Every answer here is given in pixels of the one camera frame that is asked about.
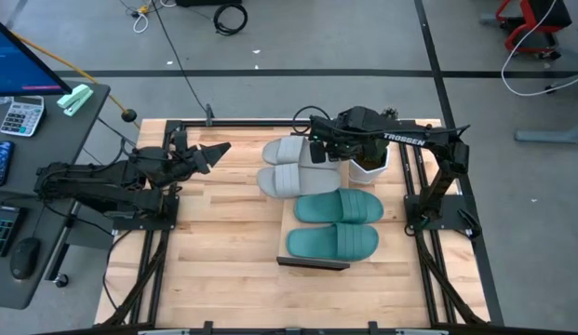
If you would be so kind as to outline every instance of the white cable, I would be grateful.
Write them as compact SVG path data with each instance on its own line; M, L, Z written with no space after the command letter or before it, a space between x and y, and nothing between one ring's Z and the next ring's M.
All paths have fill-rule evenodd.
M150 22L148 21L148 17L146 17L145 15L143 15L141 13L138 13L138 14L139 14L139 17L136 19L136 22L133 23L133 32L137 33L137 34L141 34L141 33L145 32L146 29L148 29L148 24ZM143 28L141 28L140 30L138 30L138 23L141 21L141 19L146 20L146 25L143 26Z
M522 42L524 42L524 40L525 40L527 37L529 37L529 35L532 34L532 32L534 32L535 30L537 30L537 28L539 28L539 26L541 26L541 24L543 24L543 22L544 22L544 21L547 19L547 17L549 16L549 13L551 13L551 11L553 10L553 7L556 5L556 2L557 2L557 1L558 1L558 0L553 0L553 3L551 4L551 7L549 8L549 10L547 10L547 12L545 13L545 15L544 15L543 18L541 19L541 21L539 21L539 23L537 23L537 25L536 25L534 28L532 28L532 30L531 30L529 33L527 33L526 35L524 35L524 37L522 37L522 38L520 39L520 42L518 42L518 43L516 44L516 46L514 47L514 50L512 50L512 52L510 53L510 56L508 56L508 59L505 60L504 67L502 68L502 80L504 80L504 84L505 84L506 87L508 87L508 89L510 90L510 92L512 92L512 93L514 93L514 94L516 94L516 95L518 95L518 96L520 96L520 97L536 97L536 96L538 96L538 95L542 95L542 94L545 94L545 93L553 92L553 91L555 91L555 90L558 90L558 89L561 89L561 88L564 88L564 87L568 87L568 86L571 86L571 85L574 85L574 84L578 83L578 79L576 79L576 80L573 80L573 81L571 81L570 83L564 84L564 85L562 85L562 86L560 86L560 87L552 87L552 88L549 88L549 89L544 90L544 91L541 91L541 92L535 92L535 93L520 93L520 92L516 92L513 88L511 88L510 85L508 85L508 82L505 80L505 76L504 76L505 68L508 66L508 63L510 62L510 60L512 59L512 57L513 57L514 54L516 53L516 50L518 50L518 47L520 47L520 45L522 45Z
M160 0L160 5L162 5L163 7L175 7L177 5L177 3L174 3L172 5L167 5L165 3L165 0Z

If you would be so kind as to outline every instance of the white slipper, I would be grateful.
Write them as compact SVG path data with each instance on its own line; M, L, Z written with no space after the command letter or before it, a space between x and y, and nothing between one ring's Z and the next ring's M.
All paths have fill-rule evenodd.
M299 163L303 168L338 169L340 162L330 162L326 154L326 162L315 164L311 161L309 141L304 136L287 136L268 142L263 147L263 161L271 165Z
M333 192L341 187L341 174L337 171L299 167L297 163L262 168L257 180L265 194L283 199Z

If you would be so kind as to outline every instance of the white pot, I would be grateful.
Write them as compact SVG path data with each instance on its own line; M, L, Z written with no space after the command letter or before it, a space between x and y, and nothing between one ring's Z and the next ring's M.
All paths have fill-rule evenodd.
M390 148L385 148L385 162L382 167L367 171L354 160L348 161L348 179L355 183L369 184L388 168Z

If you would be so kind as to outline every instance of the green slipper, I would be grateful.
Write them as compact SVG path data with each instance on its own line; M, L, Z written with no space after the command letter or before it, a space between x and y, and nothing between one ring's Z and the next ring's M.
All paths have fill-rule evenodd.
M357 189L301 196L295 205L295 217L310 223L372 223L382 216L380 199Z
M333 223L289 232L287 251L295 257L361 261L375 252L379 240L378 232L371 226Z

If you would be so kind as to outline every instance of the computer mouse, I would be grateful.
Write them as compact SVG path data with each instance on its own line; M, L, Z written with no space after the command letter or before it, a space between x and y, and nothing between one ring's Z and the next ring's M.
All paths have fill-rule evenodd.
M34 273L38 251L40 250L40 240L34 237L22 239L11 255L9 268L11 275L19 280L28 279Z

